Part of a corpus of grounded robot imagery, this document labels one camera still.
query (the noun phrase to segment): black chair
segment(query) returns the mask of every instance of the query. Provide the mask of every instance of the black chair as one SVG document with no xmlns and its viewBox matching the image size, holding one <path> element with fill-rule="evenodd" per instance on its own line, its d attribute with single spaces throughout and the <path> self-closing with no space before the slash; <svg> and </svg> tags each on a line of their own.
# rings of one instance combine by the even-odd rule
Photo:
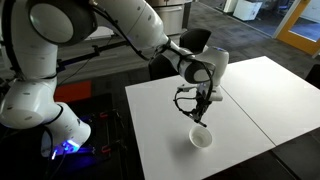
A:
<svg viewBox="0 0 320 180">
<path fill-rule="evenodd" d="M 207 44 L 211 31 L 207 29 L 189 29 L 180 36 L 180 47 L 189 49 L 194 54 L 199 54 Z"/>
<path fill-rule="evenodd" d="M 257 14 L 260 20 L 267 19 L 273 15 L 273 11 L 278 4 L 278 0 L 264 0 Z"/>
<path fill-rule="evenodd" d="M 305 80 L 320 89 L 320 64 L 312 66 Z"/>
<path fill-rule="evenodd" d="M 289 2 L 290 2 L 290 0 L 279 0 L 278 1 L 278 6 L 277 6 L 278 13 L 281 10 L 289 9 Z"/>
<path fill-rule="evenodd" d="M 178 75 L 171 62 L 163 55 L 158 55 L 149 62 L 149 75 L 151 80 L 162 79 Z"/>
</svg>

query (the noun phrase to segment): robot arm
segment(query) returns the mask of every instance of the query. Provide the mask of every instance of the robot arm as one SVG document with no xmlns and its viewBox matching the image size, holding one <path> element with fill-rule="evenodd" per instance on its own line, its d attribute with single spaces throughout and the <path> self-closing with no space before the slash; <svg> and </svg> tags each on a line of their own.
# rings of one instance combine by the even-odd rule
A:
<svg viewBox="0 0 320 180">
<path fill-rule="evenodd" d="M 51 133 L 43 135 L 45 157 L 49 152 L 77 152 L 90 136 L 90 127 L 65 103 L 54 102 L 53 94 L 57 47 L 81 42 L 98 25 L 128 40 L 140 56 L 142 50 L 154 48 L 187 82 L 196 84 L 202 102 L 196 111 L 186 113 L 196 122 L 208 102 L 222 100 L 218 89 L 228 53 L 209 48 L 195 56 L 180 48 L 164 34 L 161 19 L 144 0 L 5 0 L 1 4 L 5 6 L 2 50 L 11 61 L 6 63 L 9 67 L 18 65 L 12 69 L 18 76 L 1 102 L 0 122 L 15 129 L 46 126 Z"/>
</svg>

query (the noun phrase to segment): gray carpet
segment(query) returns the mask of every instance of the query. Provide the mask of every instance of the gray carpet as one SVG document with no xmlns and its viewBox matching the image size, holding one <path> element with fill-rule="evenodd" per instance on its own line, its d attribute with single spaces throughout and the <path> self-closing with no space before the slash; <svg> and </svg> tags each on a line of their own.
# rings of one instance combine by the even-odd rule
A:
<svg viewBox="0 0 320 180">
<path fill-rule="evenodd" d="M 224 7 L 225 0 L 200 0 L 200 2 L 221 11 Z M 283 14 L 275 11 L 260 9 L 256 19 L 245 21 L 244 23 L 272 36 L 283 17 Z M 320 24 L 304 18 L 299 18 L 291 30 L 314 41 L 320 38 Z"/>
<path fill-rule="evenodd" d="M 261 33 L 201 2 L 194 2 L 188 28 L 212 31 L 208 45 L 219 46 L 230 53 L 230 63 L 267 56 L 301 78 L 320 61 L 310 55 Z"/>
</svg>

